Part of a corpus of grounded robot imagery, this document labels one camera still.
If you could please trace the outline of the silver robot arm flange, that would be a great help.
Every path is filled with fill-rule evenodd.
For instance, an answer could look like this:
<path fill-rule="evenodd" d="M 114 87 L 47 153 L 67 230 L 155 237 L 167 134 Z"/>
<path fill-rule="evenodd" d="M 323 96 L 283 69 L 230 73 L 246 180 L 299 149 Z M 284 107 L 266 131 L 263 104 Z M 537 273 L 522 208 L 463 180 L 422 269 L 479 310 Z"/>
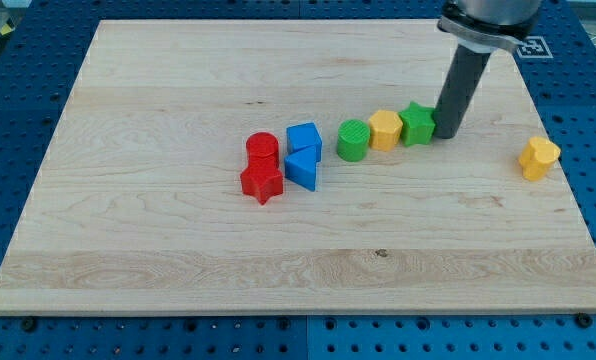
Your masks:
<path fill-rule="evenodd" d="M 541 0 L 447 0 L 437 27 L 478 53 L 513 52 L 538 21 Z"/>

